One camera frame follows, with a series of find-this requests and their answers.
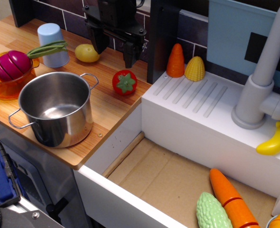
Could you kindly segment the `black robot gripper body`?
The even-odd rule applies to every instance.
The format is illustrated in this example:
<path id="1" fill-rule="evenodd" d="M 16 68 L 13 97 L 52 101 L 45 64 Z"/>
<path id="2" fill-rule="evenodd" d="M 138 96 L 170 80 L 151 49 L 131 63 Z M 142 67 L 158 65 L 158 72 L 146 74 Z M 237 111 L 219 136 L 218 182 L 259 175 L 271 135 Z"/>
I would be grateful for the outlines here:
<path id="1" fill-rule="evenodd" d="M 86 25 L 102 28 L 108 37 L 134 41 L 145 39 L 147 33 L 136 20 L 137 8 L 135 0 L 99 0 L 97 6 L 86 5 L 83 11 Z"/>

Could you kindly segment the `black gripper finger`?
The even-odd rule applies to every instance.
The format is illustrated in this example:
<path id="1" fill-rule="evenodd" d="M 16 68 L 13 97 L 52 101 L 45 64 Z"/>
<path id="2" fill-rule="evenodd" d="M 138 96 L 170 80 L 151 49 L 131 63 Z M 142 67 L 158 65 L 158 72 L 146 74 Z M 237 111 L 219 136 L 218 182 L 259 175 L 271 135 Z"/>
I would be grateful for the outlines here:
<path id="1" fill-rule="evenodd" d="M 145 51 L 145 39 L 123 42 L 123 60 L 126 68 L 132 66 L 140 59 L 142 53 Z"/>
<path id="2" fill-rule="evenodd" d="M 104 34 L 104 31 L 100 27 L 94 27 L 87 24 L 88 35 L 94 50 L 101 54 L 109 45 L 109 37 Z"/>

